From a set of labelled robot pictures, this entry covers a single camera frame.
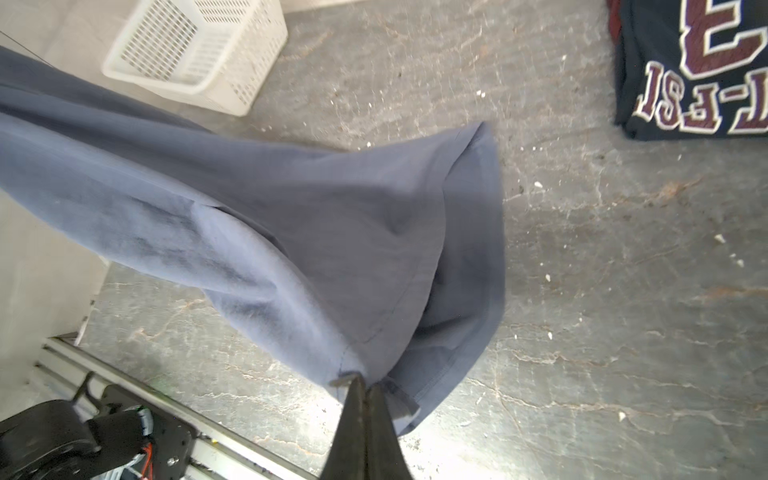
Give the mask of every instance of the cable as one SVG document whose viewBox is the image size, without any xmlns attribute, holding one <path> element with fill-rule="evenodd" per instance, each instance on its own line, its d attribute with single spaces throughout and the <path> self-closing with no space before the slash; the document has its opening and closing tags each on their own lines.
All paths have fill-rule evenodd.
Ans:
<svg viewBox="0 0 768 480">
<path fill-rule="evenodd" d="M 128 470 L 131 474 L 133 474 L 134 477 L 141 478 L 141 473 L 138 470 L 136 470 L 135 468 L 133 468 L 133 467 L 125 467 L 125 469 Z"/>
<path fill-rule="evenodd" d="M 154 469 L 152 467 L 152 444 L 150 443 L 149 445 L 147 445 L 144 451 L 147 453 L 147 461 L 144 462 L 144 468 L 141 469 L 141 480 L 153 480 Z M 148 477 L 145 476 L 145 474 L 147 473 L 147 467 L 149 468 Z"/>
<path fill-rule="evenodd" d="M 51 65 L 51 64 L 49 64 L 48 62 L 46 62 L 45 60 L 43 60 L 43 58 L 42 58 L 40 55 L 37 55 L 36 53 L 34 53 L 34 52 L 33 52 L 32 50 L 30 50 L 29 48 L 26 48 L 24 45 L 22 45 L 22 44 L 18 43 L 18 42 L 17 42 L 17 41 L 16 41 L 16 40 L 15 40 L 15 39 L 14 39 L 14 38 L 11 36 L 11 35 L 8 35 L 7 33 L 5 33 L 5 32 L 4 32 L 4 31 L 2 31 L 2 30 L 0 30 L 0 34 L 2 34 L 3 36 L 7 37 L 7 38 L 8 38 L 8 40 L 10 40 L 10 41 L 14 42 L 14 43 L 15 43 L 16 45 L 18 45 L 19 47 L 21 47 L 21 48 L 25 49 L 26 51 L 28 51 L 30 55 L 32 55 L 33 57 L 37 58 L 39 61 L 43 62 L 44 64 L 46 64 L 48 67 L 53 67 L 53 65 Z"/>
</svg>

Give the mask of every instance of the basket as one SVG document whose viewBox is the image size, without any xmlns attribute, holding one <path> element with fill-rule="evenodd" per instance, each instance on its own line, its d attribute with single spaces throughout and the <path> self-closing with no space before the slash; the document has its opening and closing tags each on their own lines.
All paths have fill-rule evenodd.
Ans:
<svg viewBox="0 0 768 480">
<path fill-rule="evenodd" d="M 141 0 L 102 72 L 243 116 L 288 39 L 280 0 Z"/>
</svg>

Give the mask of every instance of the wire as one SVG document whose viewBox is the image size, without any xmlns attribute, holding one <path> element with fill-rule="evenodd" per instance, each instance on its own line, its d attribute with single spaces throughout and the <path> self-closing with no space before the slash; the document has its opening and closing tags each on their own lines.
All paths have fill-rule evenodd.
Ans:
<svg viewBox="0 0 768 480">
<path fill-rule="evenodd" d="M 152 467 L 152 444 L 150 443 L 147 445 L 147 447 L 144 448 L 144 451 L 147 453 L 147 461 L 144 462 L 144 468 L 141 469 L 141 480 L 153 480 L 154 468 Z M 147 467 L 149 468 L 149 476 L 145 476 L 145 474 L 147 474 Z"/>
<path fill-rule="evenodd" d="M 3 35 L 3 36 L 5 36 L 5 37 L 7 37 L 7 38 L 8 38 L 8 40 L 10 40 L 10 41 L 14 42 L 14 43 L 15 43 L 16 45 L 18 45 L 19 47 L 21 47 L 21 48 L 25 49 L 26 51 L 28 51 L 30 55 L 32 55 L 33 57 L 37 58 L 39 61 L 43 62 L 44 64 L 46 64 L 48 67 L 53 67 L 53 65 L 51 65 L 51 64 L 49 64 L 48 62 L 46 62 L 45 60 L 43 60 L 43 58 L 42 58 L 40 55 L 38 55 L 38 54 L 34 53 L 34 52 L 33 52 L 32 50 L 30 50 L 29 48 L 26 48 L 24 45 L 22 45 L 22 44 L 18 43 L 18 42 L 17 42 L 17 41 L 16 41 L 16 40 L 15 40 L 15 39 L 14 39 L 14 38 L 11 36 L 11 35 L 8 35 L 7 33 L 5 33 L 5 32 L 4 32 L 4 31 L 2 31 L 2 30 L 0 30 L 0 35 Z"/>
</svg>

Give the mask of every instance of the concrete floor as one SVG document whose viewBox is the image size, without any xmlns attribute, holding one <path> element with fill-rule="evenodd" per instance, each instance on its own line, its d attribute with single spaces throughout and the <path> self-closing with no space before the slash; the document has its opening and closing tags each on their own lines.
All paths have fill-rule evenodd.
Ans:
<svg viewBox="0 0 768 480">
<path fill-rule="evenodd" d="M 416 478 L 764 478 L 768 141 L 625 139 L 611 124 L 603 2 L 372 0 L 290 14 L 245 118 L 101 78 L 120 23 L 102 3 L 77 0 L 45 58 L 221 134 L 355 151 L 491 123 L 507 311 L 468 378 L 402 440 Z M 86 349 L 322 468 L 340 407 L 199 290 L 114 265 L 96 307 Z"/>
</svg>

